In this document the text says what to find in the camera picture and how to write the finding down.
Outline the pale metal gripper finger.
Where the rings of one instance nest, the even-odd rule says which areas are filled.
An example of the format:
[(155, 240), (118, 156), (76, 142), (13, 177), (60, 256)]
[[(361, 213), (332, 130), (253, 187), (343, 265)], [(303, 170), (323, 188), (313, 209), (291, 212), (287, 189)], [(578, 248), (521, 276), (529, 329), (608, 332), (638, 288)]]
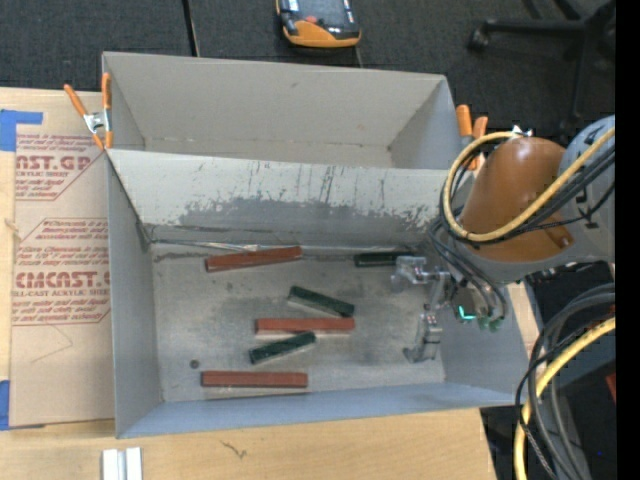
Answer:
[(391, 289), (401, 292), (410, 286), (424, 285), (429, 280), (427, 259), (423, 256), (399, 256), (391, 275)]
[(438, 311), (425, 304), (419, 316), (416, 335), (411, 346), (403, 349), (410, 363), (435, 360), (440, 348), (443, 328), (438, 320)]

